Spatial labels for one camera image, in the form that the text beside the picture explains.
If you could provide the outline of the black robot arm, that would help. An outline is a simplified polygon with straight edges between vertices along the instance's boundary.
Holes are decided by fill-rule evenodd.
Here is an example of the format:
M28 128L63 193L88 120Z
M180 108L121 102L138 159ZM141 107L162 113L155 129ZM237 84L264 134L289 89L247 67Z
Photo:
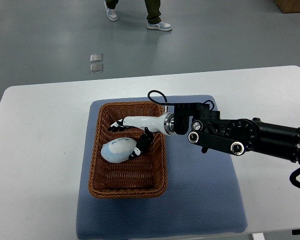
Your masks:
M188 141L202 147L241 156L253 151L300 164L300 128L252 120L221 119L207 102L174 103L173 112L160 117L126 116L110 127L112 132L138 128L165 135L188 135Z

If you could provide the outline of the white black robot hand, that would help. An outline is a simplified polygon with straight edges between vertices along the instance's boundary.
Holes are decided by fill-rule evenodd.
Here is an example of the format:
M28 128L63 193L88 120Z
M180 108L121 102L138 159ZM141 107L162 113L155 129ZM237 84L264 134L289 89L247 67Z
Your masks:
M153 142L153 133L171 134L171 130L168 126L169 117L169 115L127 116L124 119L117 120L115 126L110 126L107 130L111 132L123 132L130 129L130 127L144 130L134 150L128 156L129 159L135 159L148 151L148 148Z

